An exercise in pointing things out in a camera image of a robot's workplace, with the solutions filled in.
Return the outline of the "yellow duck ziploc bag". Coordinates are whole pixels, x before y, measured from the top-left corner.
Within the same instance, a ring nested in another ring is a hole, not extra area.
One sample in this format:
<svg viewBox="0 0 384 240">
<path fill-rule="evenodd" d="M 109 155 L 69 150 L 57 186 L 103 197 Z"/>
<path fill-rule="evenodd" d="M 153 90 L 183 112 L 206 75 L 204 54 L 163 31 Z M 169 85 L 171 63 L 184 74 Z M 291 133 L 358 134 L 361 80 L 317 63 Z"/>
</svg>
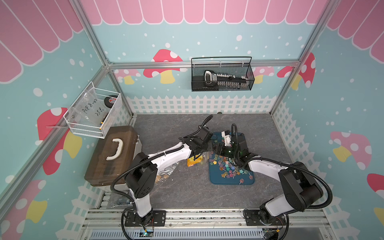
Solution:
<svg viewBox="0 0 384 240">
<path fill-rule="evenodd" d="M 193 167 L 197 165 L 203 165 L 208 159 L 208 153 L 202 153 L 201 155 L 191 157 L 187 159 L 187 166 Z"/>
</svg>

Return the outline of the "clear ziploc bag with candies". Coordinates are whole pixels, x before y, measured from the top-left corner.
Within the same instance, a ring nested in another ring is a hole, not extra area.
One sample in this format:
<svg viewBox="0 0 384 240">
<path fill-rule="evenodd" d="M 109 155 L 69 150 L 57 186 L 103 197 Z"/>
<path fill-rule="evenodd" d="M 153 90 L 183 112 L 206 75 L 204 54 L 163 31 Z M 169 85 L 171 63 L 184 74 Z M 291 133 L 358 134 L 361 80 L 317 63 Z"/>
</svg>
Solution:
<svg viewBox="0 0 384 240">
<path fill-rule="evenodd" d="M 156 176 L 155 184 L 162 183 L 165 180 L 167 180 L 170 177 L 170 175 L 174 172 L 177 166 L 178 165 L 174 164 L 161 170 Z"/>
</svg>

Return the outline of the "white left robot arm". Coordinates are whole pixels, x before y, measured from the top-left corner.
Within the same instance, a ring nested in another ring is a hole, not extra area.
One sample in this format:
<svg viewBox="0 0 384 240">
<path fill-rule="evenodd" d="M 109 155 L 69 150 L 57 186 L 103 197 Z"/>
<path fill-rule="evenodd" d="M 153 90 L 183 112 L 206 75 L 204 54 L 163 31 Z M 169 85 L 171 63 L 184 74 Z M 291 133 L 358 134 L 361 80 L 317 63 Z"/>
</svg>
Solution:
<svg viewBox="0 0 384 240">
<path fill-rule="evenodd" d="M 136 155 L 129 169 L 118 175 L 110 185 L 110 190 L 126 197 L 134 206 L 136 215 L 144 221 L 153 216 L 150 203 L 156 177 L 159 172 L 171 165 L 206 152 L 213 133 L 206 127 L 196 133 L 180 138 L 179 142 L 164 151 L 146 155 Z"/>
</svg>

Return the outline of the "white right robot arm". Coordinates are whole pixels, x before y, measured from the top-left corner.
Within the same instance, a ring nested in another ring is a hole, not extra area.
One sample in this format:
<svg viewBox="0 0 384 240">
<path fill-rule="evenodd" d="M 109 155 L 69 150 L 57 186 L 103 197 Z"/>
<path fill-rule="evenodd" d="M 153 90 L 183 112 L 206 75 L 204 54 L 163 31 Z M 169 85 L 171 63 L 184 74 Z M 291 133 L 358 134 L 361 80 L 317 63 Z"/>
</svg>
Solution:
<svg viewBox="0 0 384 240">
<path fill-rule="evenodd" d="M 263 225 L 273 224 L 278 217 L 323 209 L 333 200 L 330 186 L 301 162 L 287 164 L 251 153 L 243 136 L 229 144 L 214 143 L 214 153 L 234 161 L 241 169 L 259 173 L 280 182 L 283 194 L 264 202 L 256 213 Z"/>
</svg>

